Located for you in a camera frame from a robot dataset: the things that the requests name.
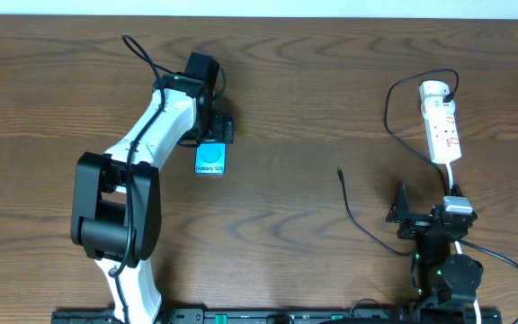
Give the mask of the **smartphone with teal screen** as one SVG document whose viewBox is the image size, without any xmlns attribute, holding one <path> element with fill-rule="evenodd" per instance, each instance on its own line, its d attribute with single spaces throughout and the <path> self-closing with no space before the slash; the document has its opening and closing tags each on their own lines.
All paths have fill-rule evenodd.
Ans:
<svg viewBox="0 0 518 324">
<path fill-rule="evenodd" d="M 223 175 L 226 165 L 226 144 L 201 144 L 196 149 L 194 171 L 197 175 Z"/>
</svg>

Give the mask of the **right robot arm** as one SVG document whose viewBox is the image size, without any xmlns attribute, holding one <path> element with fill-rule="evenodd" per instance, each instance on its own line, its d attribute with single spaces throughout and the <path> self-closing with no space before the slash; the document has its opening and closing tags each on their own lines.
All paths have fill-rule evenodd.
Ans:
<svg viewBox="0 0 518 324">
<path fill-rule="evenodd" d="M 477 214 L 454 185 L 451 194 L 426 213 L 411 211 L 406 185 L 397 185 L 386 221 L 399 225 L 397 236 L 415 242 L 414 283 L 418 299 L 403 308 L 406 320 L 424 323 L 483 322 L 477 288 L 483 266 L 462 253 L 458 239 L 468 234 Z"/>
</svg>

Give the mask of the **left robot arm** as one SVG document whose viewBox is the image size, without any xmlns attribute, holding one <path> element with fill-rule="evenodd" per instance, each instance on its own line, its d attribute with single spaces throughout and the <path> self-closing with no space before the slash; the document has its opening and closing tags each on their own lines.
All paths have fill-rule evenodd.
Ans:
<svg viewBox="0 0 518 324">
<path fill-rule="evenodd" d="M 55 311 L 52 322 L 161 322 L 164 298 L 151 265 L 162 228 L 160 174 L 179 145 L 232 143 L 232 116 L 213 107 L 223 73 L 211 55 L 193 52 L 184 71 L 154 82 L 147 109 L 122 139 L 78 159 L 70 236 L 103 272 L 114 305 Z"/>
</svg>

